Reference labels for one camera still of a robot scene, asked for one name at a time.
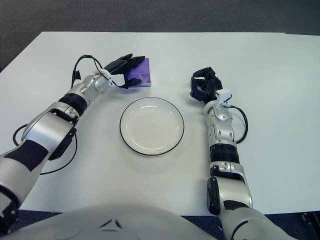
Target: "table surface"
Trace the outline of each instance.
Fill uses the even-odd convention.
[[[209,148],[203,103],[189,96],[193,72],[211,66],[231,103],[242,108],[249,131],[238,145],[255,209],[264,214],[320,209],[320,37],[284,33],[43,32],[0,73],[0,152],[14,147],[17,127],[57,101],[70,88],[78,57],[102,65],[128,53],[150,58],[151,87],[112,88],[77,125],[78,151],[63,170],[40,176],[25,210],[66,212],[105,203],[157,206],[178,215],[209,215],[206,185]],[[82,77],[93,62],[79,65]],[[123,142],[125,108],[159,97],[181,112],[179,145],[156,157],[138,155]],[[244,125],[236,111],[239,138]],[[56,169],[73,154],[46,163]]]

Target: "robotic hand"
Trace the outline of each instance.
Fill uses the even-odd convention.
[[[252,197],[239,162],[237,144],[248,132],[244,112],[230,105],[231,92],[222,88],[216,73],[207,67],[191,77],[190,95],[203,101],[208,126],[208,143],[211,163],[207,181],[207,208],[218,216],[226,240],[292,240],[261,212],[254,210]],[[246,130],[238,141],[232,128],[232,115],[228,108],[238,109],[245,120]]]
[[[125,74],[138,66],[144,56],[120,57],[105,68],[98,62],[97,72],[73,86],[80,78],[76,63],[72,74],[72,88],[57,102],[36,116],[25,128],[21,143],[0,155],[0,233],[8,232],[17,217],[17,209],[26,199],[38,179],[47,160],[61,157],[77,132],[76,125],[88,106],[108,87],[127,89],[137,85],[140,79],[126,79]]]

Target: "gray carpet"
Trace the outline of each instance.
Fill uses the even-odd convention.
[[[0,0],[0,71],[42,31],[320,35],[320,0]],[[12,229],[51,215],[22,211]],[[186,218],[222,239],[215,217]],[[299,213],[268,218],[295,238],[317,239]]]

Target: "purple sponge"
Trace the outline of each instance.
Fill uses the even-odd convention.
[[[126,79],[141,79],[141,83],[131,86],[131,88],[150,87],[149,58],[145,58],[136,68],[133,68],[125,75]]]

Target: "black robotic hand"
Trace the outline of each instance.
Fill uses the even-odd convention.
[[[125,56],[122,56],[122,57],[118,58],[117,60],[110,62],[107,66],[104,67],[104,69],[107,70],[112,75],[123,74],[124,85],[118,86],[120,88],[128,89],[131,86],[134,86],[134,85],[141,83],[141,79],[137,79],[137,78],[127,79],[125,76],[127,73],[129,73],[131,71],[131,69],[137,67],[140,63],[143,62],[143,60],[145,60],[145,56],[135,56],[135,57],[132,57],[132,56],[133,56],[132,53],[125,55]],[[96,69],[99,71],[98,66],[100,67],[100,69],[102,69],[100,62],[95,57],[93,57],[91,55],[82,55],[78,59],[78,61],[76,62],[75,66],[73,68],[71,88],[74,86],[76,79],[81,79],[80,72],[77,71],[77,65],[82,59],[92,59]]]
[[[122,57],[119,57],[117,60],[110,62],[107,66],[104,67],[112,75],[116,74],[125,74],[129,73],[131,69],[137,67],[143,60],[145,60],[145,56],[134,56],[133,54],[128,54]],[[124,77],[125,84],[119,86],[121,88],[129,88],[131,86],[137,85],[141,83],[141,79],[132,78],[127,79]]]
[[[221,81],[211,67],[198,70],[191,77],[190,95],[200,102],[207,104],[216,100],[216,92],[220,89],[222,89]]]

